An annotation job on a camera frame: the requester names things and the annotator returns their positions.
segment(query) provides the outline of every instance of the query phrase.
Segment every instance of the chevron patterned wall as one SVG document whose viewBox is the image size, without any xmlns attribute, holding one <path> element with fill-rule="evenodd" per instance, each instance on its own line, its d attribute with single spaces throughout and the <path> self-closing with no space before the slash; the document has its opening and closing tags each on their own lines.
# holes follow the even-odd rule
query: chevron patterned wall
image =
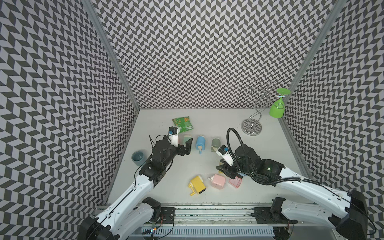
<svg viewBox="0 0 384 240">
<path fill-rule="evenodd" d="M 141 108 L 251 108 L 287 87 L 333 0 L 93 0 Z"/>
<path fill-rule="evenodd" d="M 79 0 L 0 9 L 0 239 L 76 239 L 136 113 Z"/>
<path fill-rule="evenodd" d="M 376 239 L 384 239 L 383 10 L 382 0 L 348 1 L 287 108 L 315 178 L 363 192 Z"/>
</svg>

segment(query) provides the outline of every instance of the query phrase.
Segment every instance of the blue bottle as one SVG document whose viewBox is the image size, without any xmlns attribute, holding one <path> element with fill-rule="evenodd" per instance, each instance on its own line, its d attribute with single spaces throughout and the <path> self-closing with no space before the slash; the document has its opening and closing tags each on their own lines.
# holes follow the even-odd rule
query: blue bottle
<svg viewBox="0 0 384 240">
<path fill-rule="evenodd" d="M 202 150 L 205 150 L 205 138 L 204 138 L 204 136 L 199 136 L 197 138 L 196 149 L 199 151 L 199 154 L 201 154 Z"/>
</svg>

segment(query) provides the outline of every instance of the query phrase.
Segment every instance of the yellow pencil sharpener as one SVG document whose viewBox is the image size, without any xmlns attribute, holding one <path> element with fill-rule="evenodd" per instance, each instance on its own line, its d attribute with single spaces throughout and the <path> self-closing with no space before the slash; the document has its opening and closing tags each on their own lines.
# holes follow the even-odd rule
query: yellow pencil sharpener
<svg viewBox="0 0 384 240">
<path fill-rule="evenodd" d="M 195 195 L 196 193 L 200 194 L 200 193 L 205 191 L 205 185 L 204 185 L 203 179 L 200 175 L 196 176 L 194 179 L 192 179 L 189 182 L 188 187 L 190 187 L 192 189 L 193 193 L 190 194 L 191 196 Z"/>
</svg>

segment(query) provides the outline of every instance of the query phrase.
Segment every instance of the pink bottle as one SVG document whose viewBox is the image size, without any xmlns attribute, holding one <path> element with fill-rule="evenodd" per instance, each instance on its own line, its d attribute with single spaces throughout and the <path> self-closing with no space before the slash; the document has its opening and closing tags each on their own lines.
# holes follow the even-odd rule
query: pink bottle
<svg viewBox="0 0 384 240">
<path fill-rule="evenodd" d="M 211 180 L 211 184 L 213 187 L 217 189 L 223 189 L 225 184 L 225 177 L 220 176 L 218 174 L 213 175 L 212 177 L 209 177 L 208 179 Z"/>
</svg>

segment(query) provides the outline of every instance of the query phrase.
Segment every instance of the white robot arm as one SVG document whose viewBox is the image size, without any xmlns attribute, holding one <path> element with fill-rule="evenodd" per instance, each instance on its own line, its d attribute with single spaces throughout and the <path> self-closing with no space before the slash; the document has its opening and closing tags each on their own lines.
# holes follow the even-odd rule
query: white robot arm
<svg viewBox="0 0 384 240">
<path fill-rule="evenodd" d="M 240 141 L 240 147 L 232 152 L 229 133 L 233 131 Z M 367 206 L 364 195 L 356 190 L 345 192 L 327 187 L 306 178 L 283 164 L 271 159 L 261 159 L 253 148 L 245 145 L 238 132 L 227 131 L 227 145 L 216 152 L 223 159 L 223 165 L 216 168 L 234 179 L 238 172 L 248 175 L 255 182 L 291 190 L 315 204 L 300 204 L 284 198 L 275 198 L 271 207 L 274 220 L 287 223 L 289 220 L 306 220 L 328 226 L 350 240 L 366 239 Z"/>
<path fill-rule="evenodd" d="M 96 218 L 87 217 L 79 228 L 78 240 L 125 240 L 144 223 L 160 218 L 161 203 L 144 196 L 164 177 L 176 155 L 190 154 L 192 138 L 178 144 L 177 127 L 169 128 L 169 135 L 156 142 L 151 156 L 128 189 Z"/>
</svg>

